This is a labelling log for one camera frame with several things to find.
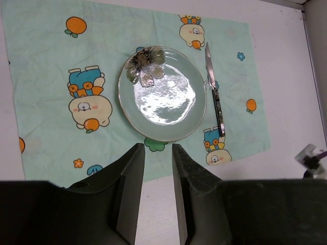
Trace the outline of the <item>green floral plate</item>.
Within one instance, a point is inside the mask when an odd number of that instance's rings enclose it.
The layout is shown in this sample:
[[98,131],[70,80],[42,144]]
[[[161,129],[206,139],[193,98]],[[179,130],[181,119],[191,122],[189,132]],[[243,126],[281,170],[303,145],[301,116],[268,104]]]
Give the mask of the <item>green floral plate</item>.
[[207,102],[198,67],[183,53],[163,46],[142,48],[127,59],[118,98],[131,126],[156,141],[178,141],[194,133]]

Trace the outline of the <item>green cartoon print placemat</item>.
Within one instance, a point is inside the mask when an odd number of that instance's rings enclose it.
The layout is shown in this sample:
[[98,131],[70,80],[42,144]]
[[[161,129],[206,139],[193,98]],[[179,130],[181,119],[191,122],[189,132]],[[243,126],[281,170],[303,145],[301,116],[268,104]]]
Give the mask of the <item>green cartoon print placemat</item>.
[[[1,1],[18,134],[25,177],[61,186],[107,166],[137,142],[146,146],[144,180],[171,174],[171,143],[155,142],[125,119],[118,78],[138,48],[164,45],[184,53],[206,74],[202,43],[179,35],[189,16],[201,20],[213,56],[226,125],[225,148],[232,160],[270,148],[263,95],[247,23],[210,18],[204,1],[136,1],[123,7],[90,1]],[[69,111],[69,82],[86,79],[97,65],[105,75],[102,96],[111,116],[87,133]]]

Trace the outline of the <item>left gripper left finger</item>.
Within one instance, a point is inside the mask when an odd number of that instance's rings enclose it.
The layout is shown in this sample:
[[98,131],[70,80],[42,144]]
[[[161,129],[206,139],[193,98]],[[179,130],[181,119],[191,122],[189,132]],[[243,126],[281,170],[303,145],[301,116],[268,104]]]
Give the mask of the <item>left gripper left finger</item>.
[[1,244],[134,244],[144,166],[137,143],[68,188],[1,181]]

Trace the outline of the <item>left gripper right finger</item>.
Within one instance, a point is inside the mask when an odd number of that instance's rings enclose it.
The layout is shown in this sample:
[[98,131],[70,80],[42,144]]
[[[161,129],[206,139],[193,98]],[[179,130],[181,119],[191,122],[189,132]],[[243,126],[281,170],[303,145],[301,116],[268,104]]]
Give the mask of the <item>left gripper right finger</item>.
[[179,144],[172,167],[181,244],[326,244],[326,180],[224,181]]

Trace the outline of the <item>steel table knife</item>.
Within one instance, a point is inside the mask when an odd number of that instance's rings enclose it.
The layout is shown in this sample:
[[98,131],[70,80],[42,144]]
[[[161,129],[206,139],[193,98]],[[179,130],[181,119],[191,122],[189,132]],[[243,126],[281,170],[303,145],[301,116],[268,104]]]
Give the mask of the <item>steel table knife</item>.
[[205,45],[205,65],[206,65],[206,71],[207,71],[207,78],[208,78],[210,87],[212,88],[212,95],[213,95],[213,101],[214,101],[214,107],[215,107],[215,113],[216,113],[219,134],[221,137],[225,137],[225,134],[226,134],[225,133],[225,124],[224,124],[220,96],[219,96],[219,86],[217,85],[217,82],[215,79],[212,58],[211,58],[211,53],[210,53],[208,42]]

